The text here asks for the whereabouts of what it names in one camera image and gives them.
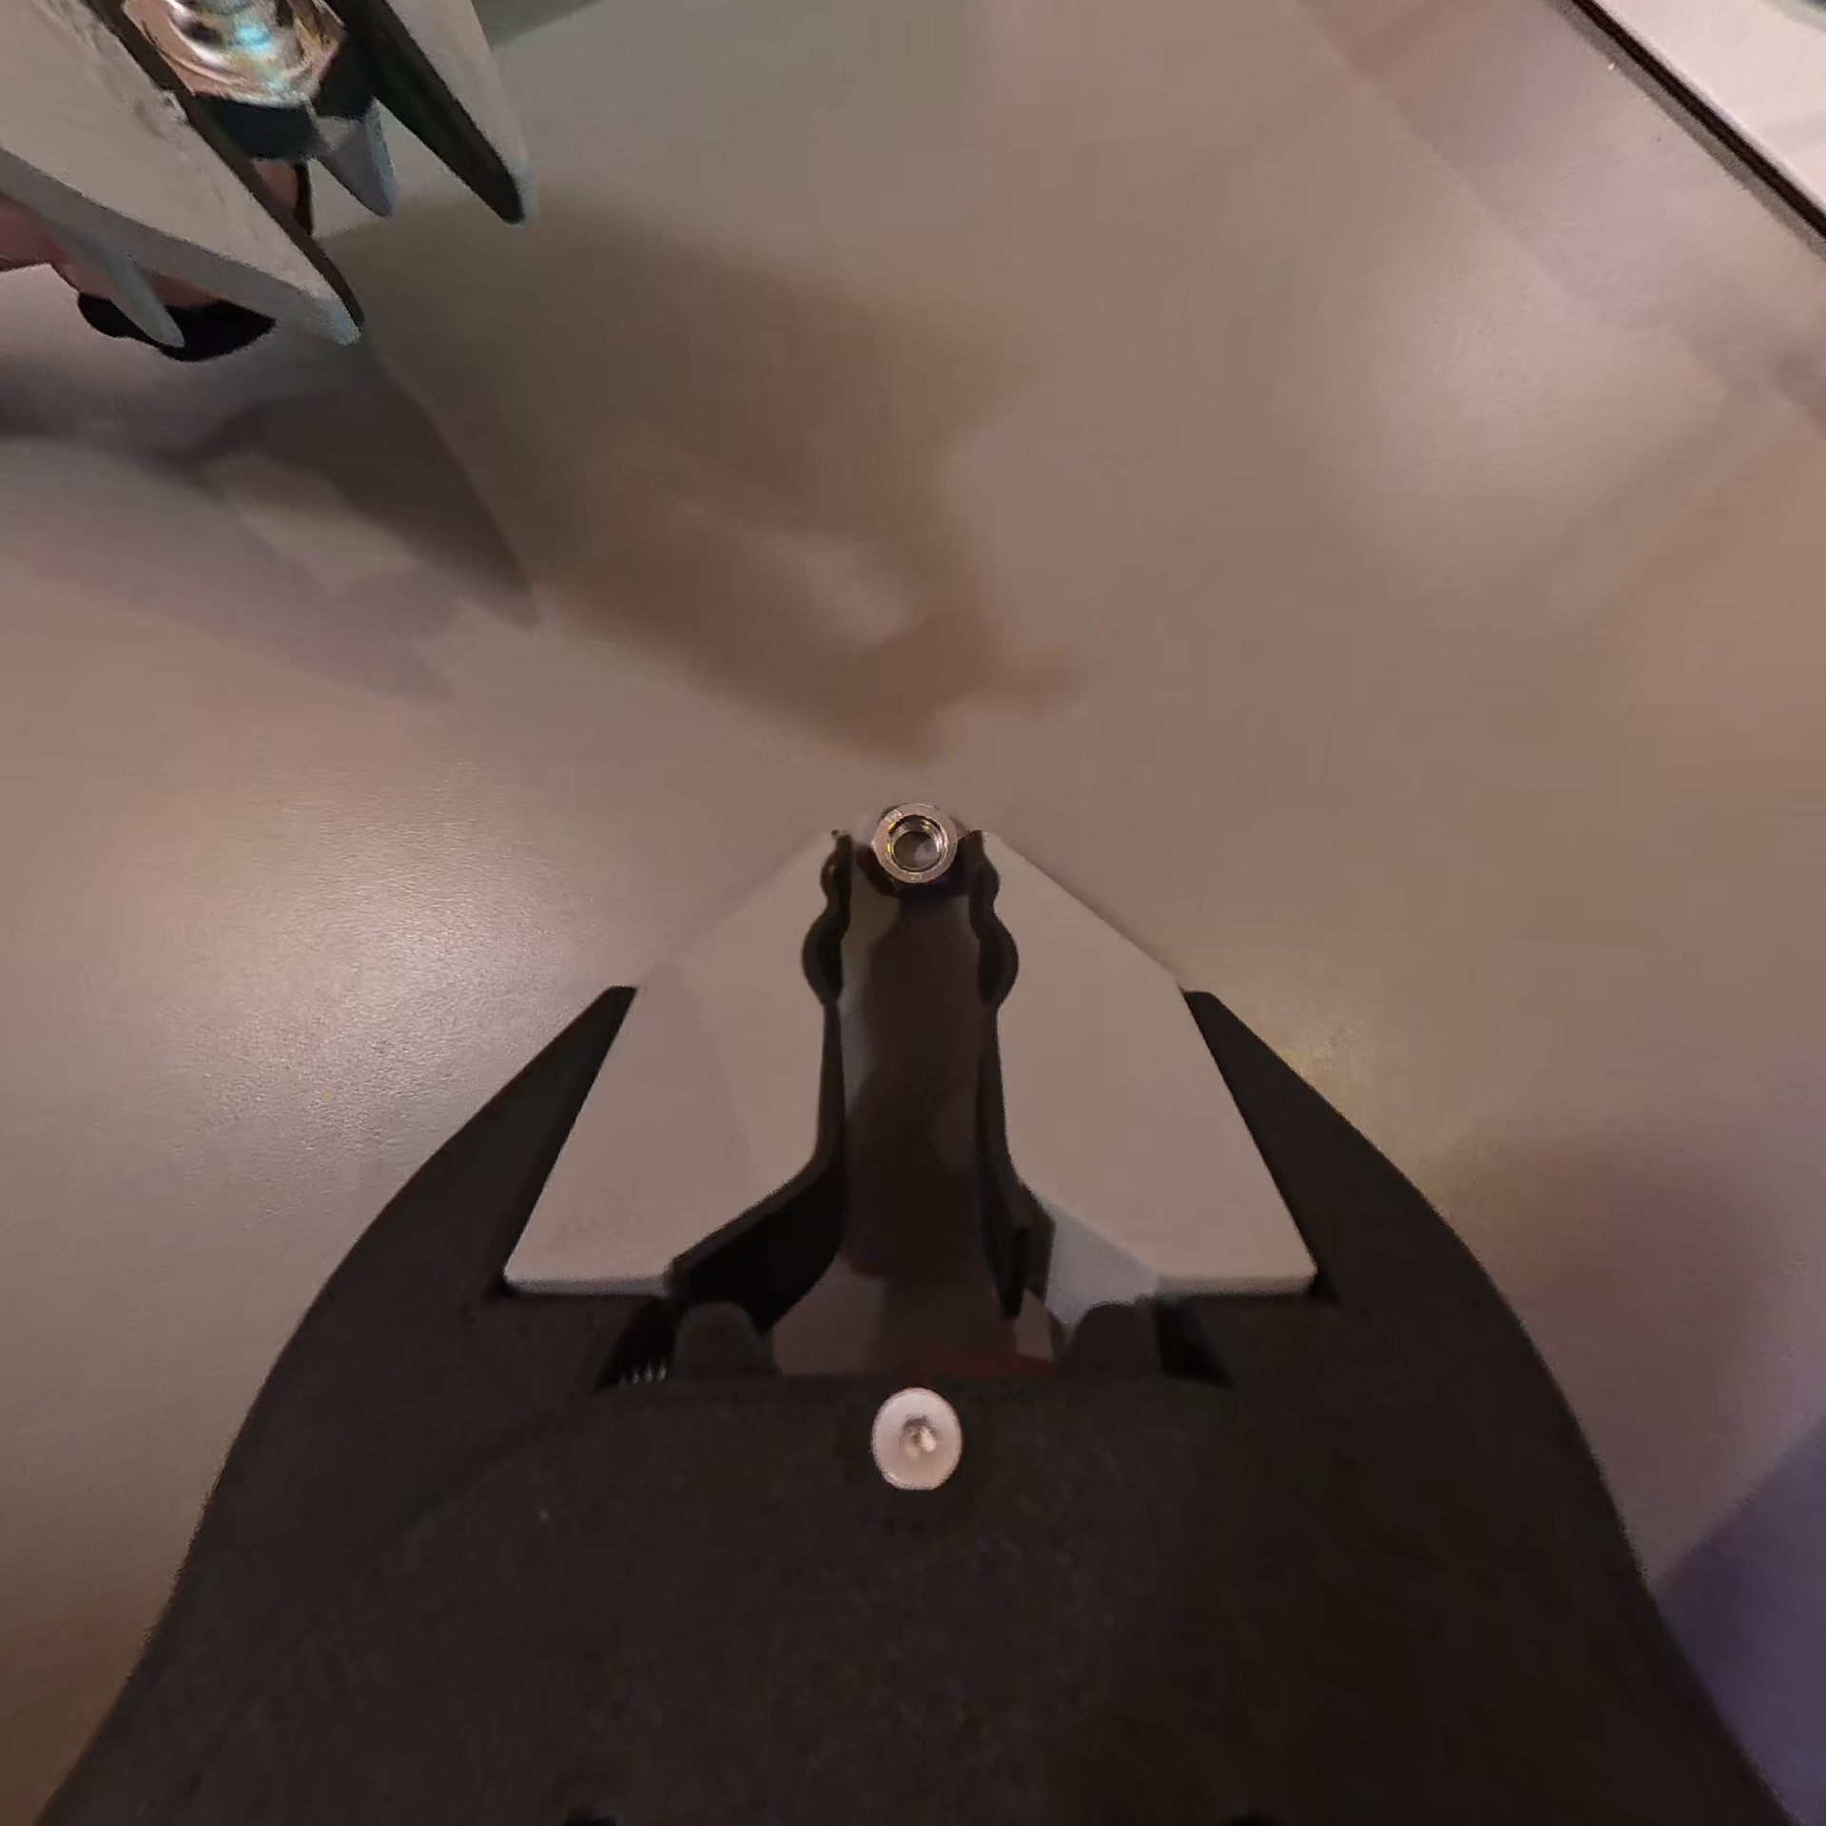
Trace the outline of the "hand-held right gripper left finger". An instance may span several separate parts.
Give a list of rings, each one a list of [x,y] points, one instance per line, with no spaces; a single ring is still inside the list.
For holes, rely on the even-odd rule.
[[[806,942],[836,835],[790,854],[633,992],[528,1224],[516,1292],[668,1292],[815,1158],[829,1004]]]

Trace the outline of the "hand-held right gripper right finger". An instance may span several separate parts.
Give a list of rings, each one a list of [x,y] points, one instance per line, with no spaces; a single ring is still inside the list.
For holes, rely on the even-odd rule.
[[[1316,1261],[1173,973],[1003,837],[970,835],[961,868],[1004,1311],[1307,1293]]]

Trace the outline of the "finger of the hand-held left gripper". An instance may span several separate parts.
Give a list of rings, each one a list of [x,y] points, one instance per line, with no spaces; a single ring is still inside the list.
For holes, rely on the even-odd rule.
[[[385,120],[496,218],[530,218],[530,160],[509,91],[469,3],[328,3],[340,52],[311,99],[306,158],[355,202],[400,200]]]
[[[2,7],[5,197],[89,259],[169,275],[336,346],[359,306],[292,207],[107,5]],[[164,343],[157,295],[127,316]]]

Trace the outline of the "long silver hex bolt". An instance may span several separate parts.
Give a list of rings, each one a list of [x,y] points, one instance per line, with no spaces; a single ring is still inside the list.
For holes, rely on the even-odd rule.
[[[321,3],[123,3],[127,19],[198,97],[311,106],[351,30]]]

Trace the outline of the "silver hex nut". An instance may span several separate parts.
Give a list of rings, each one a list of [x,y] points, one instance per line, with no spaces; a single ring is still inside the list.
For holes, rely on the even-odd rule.
[[[902,802],[878,813],[859,843],[871,883],[894,898],[951,892],[965,829],[929,802]]]

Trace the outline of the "person's left hand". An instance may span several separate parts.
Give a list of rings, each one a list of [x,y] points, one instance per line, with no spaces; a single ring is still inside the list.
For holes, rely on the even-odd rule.
[[[10,197],[2,197],[5,269],[43,266],[56,271],[73,291],[107,298],[119,308],[128,306],[128,294],[157,295],[167,308],[217,303],[202,290],[169,275],[143,271],[141,268],[135,268],[132,271],[136,275],[127,281],[123,274],[128,274],[131,264],[116,260],[105,248],[101,249],[102,260],[93,260],[86,257],[89,249],[91,246],[86,242],[68,243],[68,239],[58,239],[54,229],[42,218],[15,205]]]

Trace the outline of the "white tablet stand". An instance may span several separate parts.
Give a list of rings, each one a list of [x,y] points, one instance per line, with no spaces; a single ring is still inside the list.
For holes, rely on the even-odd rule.
[[[1821,3],[1574,3],[1676,116],[1823,239]]]

